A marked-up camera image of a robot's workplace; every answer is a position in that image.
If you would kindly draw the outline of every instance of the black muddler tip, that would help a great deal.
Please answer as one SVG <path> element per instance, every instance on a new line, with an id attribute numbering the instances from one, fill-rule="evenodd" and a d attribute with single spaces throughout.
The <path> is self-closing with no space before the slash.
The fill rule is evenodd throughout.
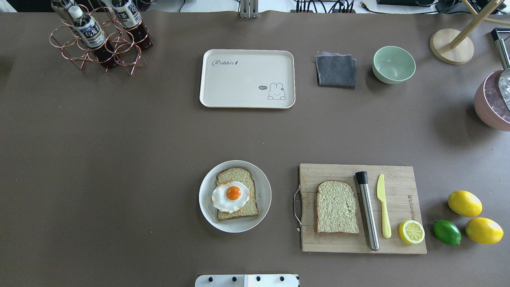
<path id="1" fill-rule="evenodd" d="M 368 174 L 367 172 L 357 172 L 355 173 L 356 180 L 358 184 L 368 184 Z"/>

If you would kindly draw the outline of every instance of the knife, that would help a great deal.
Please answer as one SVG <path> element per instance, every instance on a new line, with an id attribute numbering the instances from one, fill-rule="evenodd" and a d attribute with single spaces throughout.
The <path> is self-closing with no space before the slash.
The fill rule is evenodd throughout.
<path id="1" fill-rule="evenodd" d="M 377 230 L 375 229 L 374 211 L 372 210 L 370 190 L 368 189 L 368 174 L 367 172 L 357 172 L 355 175 L 358 185 L 360 186 L 363 206 L 365 208 L 365 215 L 367 218 L 369 246 L 373 251 L 377 251 L 379 250 L 379 239 L 377 238 Z"/>
<path id="2" fill-rule="evenodd" d="M 379 175 L 377 180 L 377 198 L 381 201 L 382 207 L 382 235 L 386 238 L 391 237 L 390 219 L 388 217 L 388 207 L 386 205 L 386 191 L 384 189 L 384 174 Z"/>

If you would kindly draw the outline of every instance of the folded cloth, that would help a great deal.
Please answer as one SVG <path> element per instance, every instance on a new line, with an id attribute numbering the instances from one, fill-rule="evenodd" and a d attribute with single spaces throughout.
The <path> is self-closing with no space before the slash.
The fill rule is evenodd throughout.
<path id="1" fill-rule="evenodd" d="M 315 56 L 319 86 L 356 87 L 356 59 L 352 55 L 322 52 Z"/>

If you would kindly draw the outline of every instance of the lime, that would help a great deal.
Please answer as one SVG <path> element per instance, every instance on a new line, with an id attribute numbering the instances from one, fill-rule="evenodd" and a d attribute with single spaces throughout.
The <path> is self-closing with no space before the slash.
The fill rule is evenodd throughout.
<path id="1" fill-rule="evenodd" d="M 482 244 L 494 244 L 503 237 L 503 228 L 494 220 L 477 217 L 467 222 L 466 234 L 472 241 Z"/>
<path id="2" fill-rule="evenodd" d="M 481 201 L 476 195 L 465 190 L 457 190 L 448 196 L 448 206 L 455 213 L 466 216 L 475 217 L 481 212 Z"/>
<path id="3" fill-rule="evenodd" d="M 419 222 L 406 220 L 400 224 L 398 235 L 407 244 L 417 244 L 425 238 L 425 230 Z"/>
<path id="4" fill-rule="evenodd" d="M 434 234 L 444 244 L 459 245 L 461 243 L 461 232 L 448 220 L 437 220 L 434 223 Z"/>

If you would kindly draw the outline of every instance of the bread slice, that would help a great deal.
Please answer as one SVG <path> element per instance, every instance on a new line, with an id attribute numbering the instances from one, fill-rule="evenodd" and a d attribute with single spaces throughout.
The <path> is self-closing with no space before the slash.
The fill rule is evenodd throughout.
<path id="1" fill-rule="evenodd" d="M 356 198 L 342 181 L 326 180 L 317 187 L 317 232 L 359 233 Z"/>
<path id="2" fill-rule="evenodd" d="M 243 217 L 253 217 L 259 215 L 259 208 L 256 202 L 255 182 L 251 172 L 243 168 L 230 168 L 220 172 L 216 176 L 216 185 L 220 185 L 229 180 L 242 182 L 250 190 L 251 196 L 248 202 L 238 211 L 225 213 L 218 210 L 218 221 L 231 220 Z"/>

